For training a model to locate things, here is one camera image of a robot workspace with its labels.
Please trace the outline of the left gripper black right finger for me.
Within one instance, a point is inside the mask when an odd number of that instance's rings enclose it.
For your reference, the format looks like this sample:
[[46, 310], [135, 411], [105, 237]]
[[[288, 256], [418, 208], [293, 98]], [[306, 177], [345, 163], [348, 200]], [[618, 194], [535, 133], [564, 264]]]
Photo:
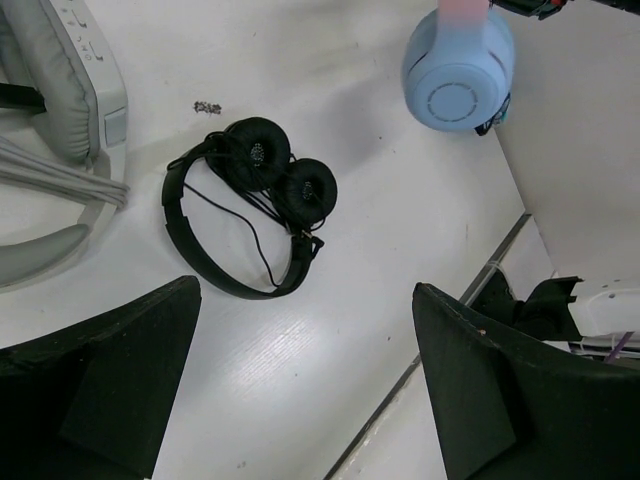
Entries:
[[450, 479], [635, 479], [639, 374], [418, 284], [412, 313]]

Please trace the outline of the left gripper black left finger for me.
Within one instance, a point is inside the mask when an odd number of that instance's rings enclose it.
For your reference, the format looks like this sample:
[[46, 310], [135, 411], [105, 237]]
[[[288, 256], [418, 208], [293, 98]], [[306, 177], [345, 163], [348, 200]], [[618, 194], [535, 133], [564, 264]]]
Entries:
[[201, 303], [182, 276], [2, 349], [2, 478], [151, 478]]

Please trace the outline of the pink blue cat-ear headphones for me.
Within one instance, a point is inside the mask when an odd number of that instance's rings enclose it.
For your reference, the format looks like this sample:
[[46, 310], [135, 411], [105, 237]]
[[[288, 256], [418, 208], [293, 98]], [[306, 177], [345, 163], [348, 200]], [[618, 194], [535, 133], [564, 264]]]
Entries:
[[506, 116], [515, 60], [510, 27], [489, 1], [439, 1], [405, 49], [406, 106], [432, 130], [484, 136]]

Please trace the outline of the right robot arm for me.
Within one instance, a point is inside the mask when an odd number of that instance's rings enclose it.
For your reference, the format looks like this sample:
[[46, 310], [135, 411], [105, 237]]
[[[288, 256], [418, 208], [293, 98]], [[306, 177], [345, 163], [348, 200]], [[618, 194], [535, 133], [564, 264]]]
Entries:
[[558, 277], [540, 283], [518, 308], [514, 327], [544, 341], [580, 348], [607, 345], [639, 352], [639, 278], [584, 280]]

